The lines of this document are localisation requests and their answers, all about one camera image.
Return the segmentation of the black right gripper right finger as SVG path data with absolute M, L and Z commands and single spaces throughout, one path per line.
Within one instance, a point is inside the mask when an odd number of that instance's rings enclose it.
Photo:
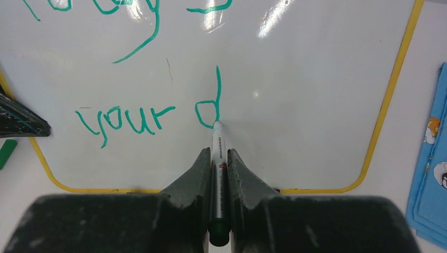
M 236 149 L 228 150 L 232 252 L 271 252 L 268 210 L 264 200 L 279 195 L 256 176 Z

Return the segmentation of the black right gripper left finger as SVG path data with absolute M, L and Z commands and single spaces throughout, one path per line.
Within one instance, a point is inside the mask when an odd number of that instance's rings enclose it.
M 208 252 L 211 151 L 202 149 L 184 174 L 157 194 L 150 252 Z

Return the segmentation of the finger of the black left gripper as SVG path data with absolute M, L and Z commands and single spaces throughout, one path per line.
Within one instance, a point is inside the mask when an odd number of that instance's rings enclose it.
M 49 137 L 47 121 L 1 93 L 1 138 Z

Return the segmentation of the green marker cap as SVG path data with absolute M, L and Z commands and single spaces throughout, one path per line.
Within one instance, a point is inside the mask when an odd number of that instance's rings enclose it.
M 2 170 L 4 168 L 4 166 L 6 165 L 8 159 L 10 158 L 11 154 L 15 150 L 17 144 L 18 144 L 18 141 L 14 140 L 14 139 L 7 139 L 3 143 L 2 147 L 1 147 L 1 152 L 0 152 L 0 155 L 1 155 L 0 156 L 0 170 Z

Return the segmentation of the green capped whiteboard marker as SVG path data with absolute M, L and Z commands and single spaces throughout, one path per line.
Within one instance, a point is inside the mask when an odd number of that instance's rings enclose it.
M 211 193 L 208 232 L 213 246 L 223 247 L 229 242 L 230 207 L 225 132 L 220 121 L 212 130 Z

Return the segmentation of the yellow framed whiteboard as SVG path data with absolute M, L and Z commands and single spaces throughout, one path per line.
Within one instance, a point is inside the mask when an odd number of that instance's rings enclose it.
M 261 179 L 364 179 L 422 1 L 1 1 L 5 91 L 70 192 L 157 191 L 220 121 Z

